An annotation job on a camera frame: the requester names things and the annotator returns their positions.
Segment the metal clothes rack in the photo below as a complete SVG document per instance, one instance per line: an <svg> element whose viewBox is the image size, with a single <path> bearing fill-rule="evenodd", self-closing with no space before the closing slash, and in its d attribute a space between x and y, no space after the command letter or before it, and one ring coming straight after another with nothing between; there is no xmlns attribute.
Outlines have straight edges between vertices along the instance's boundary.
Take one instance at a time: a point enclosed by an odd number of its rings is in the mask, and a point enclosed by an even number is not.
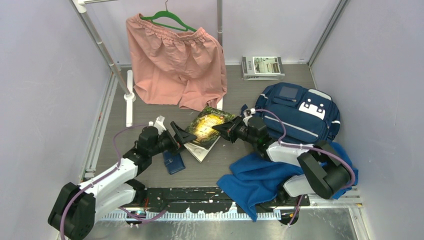
<svg viewBox="0 0 424 240"><path fill-rule="evenodd" d="M71 1L71 4L73 5L73 7L75 7L76 12L81 17L82 23L88 30L89 35L93 38L101 55L103 56L110 70L112 71L112 76L115 77L116 80L118 80L121 89L124 91L123 99L125 100L125 103L126 103L125 126L128 128L134 124L134 101L136 100L136 96L134 93L134 86L133 86L133 72L131 70L128 70L127 80L123 79L121 75L120 67L118 66L117 62L113 60L110 52L108 51L104 41L102 40L99 32L97 31L95 25L93 24L87 12L86 5L95 4L95 3L100 3L100 1L99 0L72 0ZM178 23L180 27L170 26L163 23L158 23L158 25L162 27L174 29L174 30L179 30L182 32L187 32L187 31L195 32L196 30L193 27L184 23L181 20L181 18L179 18L176 14L168 10L167 3L168 3L167 1L164 2L165 10L158 11L152 16L145 16L143 19L153 23L154 20L157 20L160 18L169 18L175 21L176 23Z"/></svg>

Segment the green clothes hanger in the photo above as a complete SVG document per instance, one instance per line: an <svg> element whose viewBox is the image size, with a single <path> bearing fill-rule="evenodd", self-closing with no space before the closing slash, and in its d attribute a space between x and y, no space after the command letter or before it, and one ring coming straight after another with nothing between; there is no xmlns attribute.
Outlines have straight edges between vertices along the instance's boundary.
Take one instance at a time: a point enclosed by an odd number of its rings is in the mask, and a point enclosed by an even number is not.
<svg viewBox="0 0 424 240"><path fill-rule="evenodd" d="M160 10L151 16L140 16L139 18L157 26L181 32L195 33L197 31L196 28L187 25L180 17L169 11L168 2L168 0L164 1L165 10Z"/></svg>

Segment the pink shorts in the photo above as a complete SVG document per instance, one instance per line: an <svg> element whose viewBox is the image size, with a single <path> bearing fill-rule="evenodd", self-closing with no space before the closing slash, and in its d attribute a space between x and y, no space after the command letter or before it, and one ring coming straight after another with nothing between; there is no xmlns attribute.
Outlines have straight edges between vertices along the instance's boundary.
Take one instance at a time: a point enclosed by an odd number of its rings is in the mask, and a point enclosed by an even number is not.
<svg viewBox="0 0 424 240"><path fill-rule="evenodd" d="M221 44L203 28L174 32L144 20L126 20L134 89L152 105L202 111L216 108L228 90Z"/></svg>

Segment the small blue wallet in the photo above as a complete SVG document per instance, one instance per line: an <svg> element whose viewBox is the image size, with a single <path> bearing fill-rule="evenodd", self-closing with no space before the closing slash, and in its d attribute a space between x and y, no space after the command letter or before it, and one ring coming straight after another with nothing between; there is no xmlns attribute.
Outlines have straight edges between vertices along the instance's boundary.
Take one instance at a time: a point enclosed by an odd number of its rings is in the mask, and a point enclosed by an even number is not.
<svg viewBox="0 0 424 240"><path fill-rule="evenodd" d="M170 175L176 174L186 169L183 158L180 153L172 154L169 151L162 153L164 165Z"/></svg>

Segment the blue cloth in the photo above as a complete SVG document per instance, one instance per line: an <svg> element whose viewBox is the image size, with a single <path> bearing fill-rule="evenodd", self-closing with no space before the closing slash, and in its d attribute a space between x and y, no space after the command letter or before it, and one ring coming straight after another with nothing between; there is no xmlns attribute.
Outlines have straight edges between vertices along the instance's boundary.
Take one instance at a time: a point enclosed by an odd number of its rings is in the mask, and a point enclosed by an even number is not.
<svg viewBox="0 0 424 240"><path fill-rule="evenodd" d="M313 144L273 144L278 161L266 161L259 154L250 153L233 164L231 174L222 176L217 185L241 209L256 222L258 214L256 206L274 200L278 195L278 187L290 197L298 197L314 193L308 183L304 170L297 158L303 153L310 153Z"/></svg>

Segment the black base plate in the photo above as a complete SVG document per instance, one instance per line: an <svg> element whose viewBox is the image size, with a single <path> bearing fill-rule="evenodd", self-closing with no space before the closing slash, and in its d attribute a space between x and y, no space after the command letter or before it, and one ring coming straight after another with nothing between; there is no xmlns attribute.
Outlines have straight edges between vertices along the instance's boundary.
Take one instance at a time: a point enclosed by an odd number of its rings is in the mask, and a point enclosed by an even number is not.
<svg viewBox="0 0 424 240"><path fill-rule="evenodd" d="M219 187L147 187L141 197L123 205L124 208L141 208L159 213L167 209L168 213L185 213L189 210L197 214L203 211L210 213L227 213L235 203ZM270 213L278 207L293 210L298 197L290 197L282 191L271 200L261 200L255 204L254 210L259 213Z"/></svg>

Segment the navy blue backpack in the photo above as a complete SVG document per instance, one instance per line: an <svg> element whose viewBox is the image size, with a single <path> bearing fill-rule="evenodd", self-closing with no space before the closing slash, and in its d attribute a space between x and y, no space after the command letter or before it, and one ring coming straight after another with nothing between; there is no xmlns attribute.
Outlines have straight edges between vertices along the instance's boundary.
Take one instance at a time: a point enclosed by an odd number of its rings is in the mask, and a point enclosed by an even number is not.
<svg viewBox="0 0 424 240"><path fill-rule="evenodd" d="M332 142L341 126L339 108L330 95L293 83L267 86L254 107L269 135L285 143Z"/></svg>

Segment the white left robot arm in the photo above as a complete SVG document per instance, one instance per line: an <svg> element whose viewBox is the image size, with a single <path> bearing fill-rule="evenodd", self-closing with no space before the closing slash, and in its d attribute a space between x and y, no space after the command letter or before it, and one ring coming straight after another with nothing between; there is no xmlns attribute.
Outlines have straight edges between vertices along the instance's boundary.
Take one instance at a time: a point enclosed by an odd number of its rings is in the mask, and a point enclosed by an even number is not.
<svg viewBox="0 0 424 240"><path fill-rule="evenodd" d="M65 184L58 194L48 217L48 224L57 229L63 240L83 240L95 223L111 211L132 204L141 206L147 198L146 187L136 180L151 164L152 158L163 152L178 154L196 135L171 122L171 133L158 116L144 125L133 147L118 154L118 161L92 179Z"/></svg>

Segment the grey magazine stack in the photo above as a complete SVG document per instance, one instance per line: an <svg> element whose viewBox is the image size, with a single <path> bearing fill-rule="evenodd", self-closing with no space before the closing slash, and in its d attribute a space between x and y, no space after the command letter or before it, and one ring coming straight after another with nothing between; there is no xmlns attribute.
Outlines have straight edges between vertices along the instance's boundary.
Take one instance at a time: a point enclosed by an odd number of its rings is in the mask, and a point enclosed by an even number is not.
<svg viewBox="0 0 424 240"><path fill-rule="evenodd" d="M244 81L282 81L285 77L280 56L243 56Z"/></svg>

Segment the green fantasy book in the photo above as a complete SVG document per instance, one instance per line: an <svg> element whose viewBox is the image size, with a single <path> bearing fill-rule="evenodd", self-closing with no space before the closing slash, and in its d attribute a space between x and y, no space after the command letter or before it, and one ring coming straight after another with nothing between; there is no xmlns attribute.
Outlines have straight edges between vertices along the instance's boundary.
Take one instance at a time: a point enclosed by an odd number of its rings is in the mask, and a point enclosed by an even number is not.
<svg viewBox="0 0 424 240"><path fill-rule="evenodd" d="M235 114L206 106L185 129L196 139L185 143L184 147L201 163L220 138L220 133L213 126L227 123L235 117Z"/></svg>

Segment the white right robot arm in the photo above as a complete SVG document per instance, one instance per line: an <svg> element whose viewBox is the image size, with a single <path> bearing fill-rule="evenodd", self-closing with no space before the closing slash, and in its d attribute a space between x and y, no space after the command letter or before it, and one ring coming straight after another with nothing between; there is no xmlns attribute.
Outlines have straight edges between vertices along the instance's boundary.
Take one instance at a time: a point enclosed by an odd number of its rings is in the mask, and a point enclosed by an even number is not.
<svg viewBox="0 0 424 240"><path fill-rule="evenodd" d="M220 136L234 143L242 140L264 160L300 167L301 175L283 181L277 198L283 205L291 205L300 195L316 194L331 199L338 191L353 186L356 175L353 168L323 140L314 144L287 143L272 137L264 120L248 111L244 117L214 125Z"/></svg>

